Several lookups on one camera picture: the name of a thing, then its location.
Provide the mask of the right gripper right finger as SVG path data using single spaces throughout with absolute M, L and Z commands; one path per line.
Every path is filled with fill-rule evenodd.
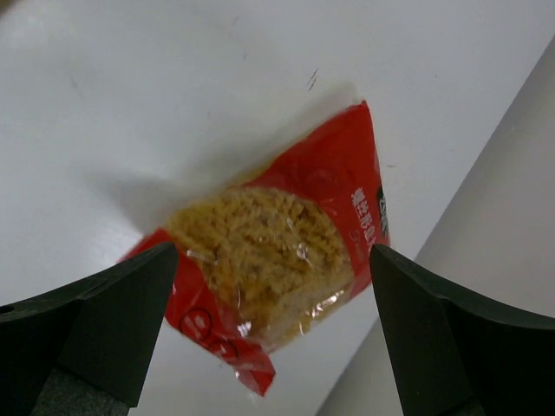
M 369 255 L 406 415 L 552 415 L 554 320 L 483 296 L 386 245 Z

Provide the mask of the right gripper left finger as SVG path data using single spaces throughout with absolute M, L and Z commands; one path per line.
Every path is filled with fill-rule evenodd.
M 3 415 L 127 415 L 138 405 L 178 252 L 159 244 L 1 307 Z

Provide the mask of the red fusilli pasta bag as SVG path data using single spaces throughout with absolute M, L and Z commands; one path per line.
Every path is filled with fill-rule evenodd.
M 372 247 L 390 242 L 371 113 L 353 85 L 316 98 L 278 141 L 131 249 L 176 246 L 167 322 L 261 396 L 271 354 L 363 292 Z

